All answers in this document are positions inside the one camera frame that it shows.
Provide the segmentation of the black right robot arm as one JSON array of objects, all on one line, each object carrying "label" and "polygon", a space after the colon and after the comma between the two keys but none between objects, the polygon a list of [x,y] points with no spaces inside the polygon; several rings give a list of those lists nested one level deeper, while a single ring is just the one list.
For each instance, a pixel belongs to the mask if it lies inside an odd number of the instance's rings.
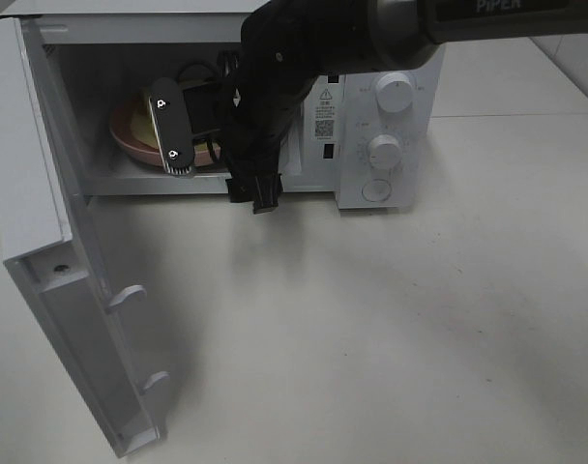
[{"label": "black right robot arm", "polygon": [[163,168],[189,173],[194,140],[214,136],[234,173],[272,172],[322,75],[412,70],[442,44],[556,34],[588,34],[588,1],[270,1],[245,19],[206,97],[153,84]]}]

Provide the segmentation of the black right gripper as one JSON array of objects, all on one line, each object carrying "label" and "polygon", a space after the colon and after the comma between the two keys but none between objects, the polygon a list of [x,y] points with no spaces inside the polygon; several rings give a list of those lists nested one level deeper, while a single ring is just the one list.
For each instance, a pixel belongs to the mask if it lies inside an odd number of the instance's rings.
[{"label": "black right gripper", "polygon": [[233,175],[277,175],[294,120],[294,85],[229,76],[183,87],[162,77],[149,87],[148,107],[167,173],[192,174],[195,144],[211,140]]}]

